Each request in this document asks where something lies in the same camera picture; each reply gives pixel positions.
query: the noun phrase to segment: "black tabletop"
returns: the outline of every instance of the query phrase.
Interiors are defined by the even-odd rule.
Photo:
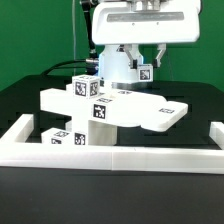
[[[0,92],[0,134],[23,113],[35,115],[28,141],[64,128],[70,118],[40,111],[39,92],[65,89],[71,77],[27,76]],[[224,94],[202,83],[153,82],[143,92],[188,103],[188,115],[165,133],[119,128],[118,145],[212,148],[211,121],[224,120]],[[1,223],[222,223],[222,175],[0,168]]]

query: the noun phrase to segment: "black cable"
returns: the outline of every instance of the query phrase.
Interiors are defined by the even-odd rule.
[[[79,59],[79,60],[71,60],[71,61],[60,62],[60,63],[55,64],[52,67],[48,68],[47,70],[43,71],[40,75],[41,76],[47,76],[49,72],[51,72],[54,69],[59,68],[60,66],[69,65],[69,64],[76,64],[76,63],[83,63],[83,62],[86,62],[86,60],[85,59]]]

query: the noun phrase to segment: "green backdrop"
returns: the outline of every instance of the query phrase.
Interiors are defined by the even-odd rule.
[[[88,55],[84,19],[75,2],[76,57]],[[155,79],[211,83],[224,91],[224,1],[204,0],[195,44],[169,45]],[[72,0],[0,0],[0,89],[73,59]],[[141,46],[146,62],[155,46]],[[72,70],[54,72],[69,74]]]

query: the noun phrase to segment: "white foam block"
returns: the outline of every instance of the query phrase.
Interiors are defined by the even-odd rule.
[[[224,149],[224,124],[222,122],[211,122],[209,136],[221,149]]]
[[[25,142],[34,129],[32,114],[23,114],[3,135],[1,142]]]
[[[74,144],[74,134],[58,128],[51,128],[41,134],[43,144]]]
[[[164,132],[181,119],[187,113],[187,110],[188,105],[185,103],[165,102],[159,107],[155,107],[153,112],[142,115],[141,127]]]
[[[0,143],[0,166],[224,174],[224,152]]]
[[[40,92],[40,108],[52,113],[72,116],[75,103],[69,91],[48,89]]]
[[[220,173],[224,153],[220,150],[135,148],[113,152],[113,170]]]
[[[111,170],[111,148],[36,143],[0,144],[0,166]]]

